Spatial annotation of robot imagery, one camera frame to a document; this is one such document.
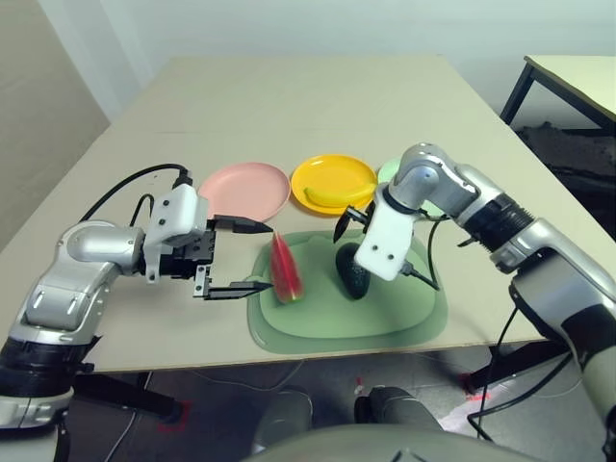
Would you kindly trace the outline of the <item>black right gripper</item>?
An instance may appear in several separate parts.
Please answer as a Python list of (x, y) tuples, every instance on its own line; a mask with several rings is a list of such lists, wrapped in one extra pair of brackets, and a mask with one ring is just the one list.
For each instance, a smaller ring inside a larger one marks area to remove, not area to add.
[(347, 230), (351, 221), (359, 222), (364, 226), (369, 226), (372, 221), (372, 216), (375, 210), (375, 202), (371, 201), (364, 211), (355, 209), (352, 206), (347, 206), (346, 210), (339, 217), (333, 231), (333, 242), (336, 243), (341, 239)]

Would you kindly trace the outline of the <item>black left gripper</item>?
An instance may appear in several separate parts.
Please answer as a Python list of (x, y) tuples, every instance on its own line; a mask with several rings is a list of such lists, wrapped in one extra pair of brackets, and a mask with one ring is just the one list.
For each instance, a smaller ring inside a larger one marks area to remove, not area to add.
[(207, 219), (207, 229), (208, 231), (195, 241), (174, 247), (170, 254), (163, 254), (160, 275), (174, 279), (192, 279), (193, 297), (205, 300), (240, 299), (273, 287), (271, 283), (261, 281), (239, 281), (225, 287), (210, 287), (210, 268), (215, 252), (214, 231), (226, 229), (236, 234), (272, 233), (270, 226), (252, 218), (214, 215)]

